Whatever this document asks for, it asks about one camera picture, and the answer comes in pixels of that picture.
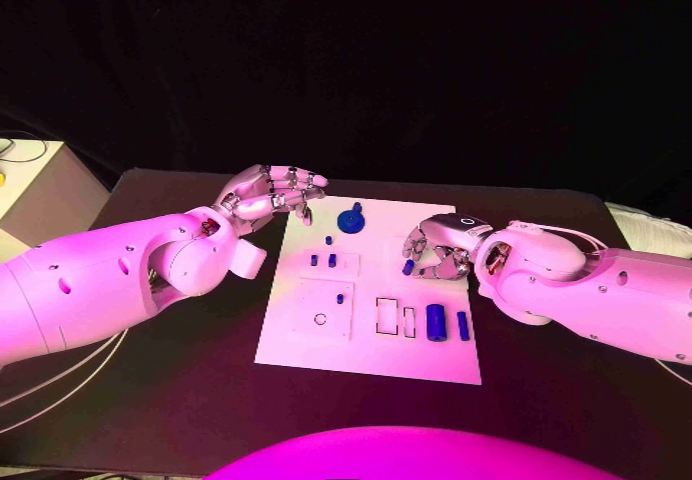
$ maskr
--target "blue object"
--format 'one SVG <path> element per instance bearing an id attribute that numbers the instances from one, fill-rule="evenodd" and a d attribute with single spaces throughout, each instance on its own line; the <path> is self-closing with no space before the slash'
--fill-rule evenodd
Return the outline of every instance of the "blue object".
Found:
<path id="1" fill-rule="evenodd" d="M 364 217 L 360 213 L 363 207 L 360 203 L 353 204 L 350 210 L 344 210 L 336 219 L 336 225 L 343 233 L 357 233 L 364 227 Z"/>
<path id="2" fill-rule="evenodd" d="M 465 321 L 465 312 L 457 312 L 457 320 L 461 340 L 467 342 L 471 339 L 471 335 L 468 334 L 468 322 Z"/>
<path id="3" fill-rule="evenodd" d="M 411 272 L 413 271 L 413 265 L 415 265 L 415 262 L 411 259 L 408 259 L 406 264 L 403 265 L 403 270 L 402 270 L 403 275 L 411 275 Z"/>
<path id="4" fill-rule="evenodd" d="M 444 323 L 444 307 L 434 303 L 425 307 L 428 320 L 428 340 L 444 342 L 447 340 L 447 325 Z"/>

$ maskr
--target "pink-lit robot arm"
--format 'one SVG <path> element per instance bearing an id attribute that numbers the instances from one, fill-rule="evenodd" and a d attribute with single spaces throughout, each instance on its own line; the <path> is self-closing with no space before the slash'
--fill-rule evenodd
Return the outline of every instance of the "pink-lit robot arm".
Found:
<path id="1" fill-rule="evenodd" d="M 253 278 L 266 252 L 239 239 L 321 198 L 324 177 L 255 165 L 210 207 L 39 245 L 0 264 L 0 366 L 92 343 L 207 293 L 230 270 Z"/>
<path id="2" fill-rule="evenodd" d="M 547 230 L 582 237 L 594 250 L 584 253 Z M 421 223 L 403 256 L 419 259 L 431 245 L 441 263 L 415 276 L 454 280 L 473 263 L 478 293 L 514 320 L 530 325 L 555 320 L 582 337 L 692 364 L 690 260 L 607 248 L 579 232 L 524 222 L 493 232 L 460 214 Z"/>

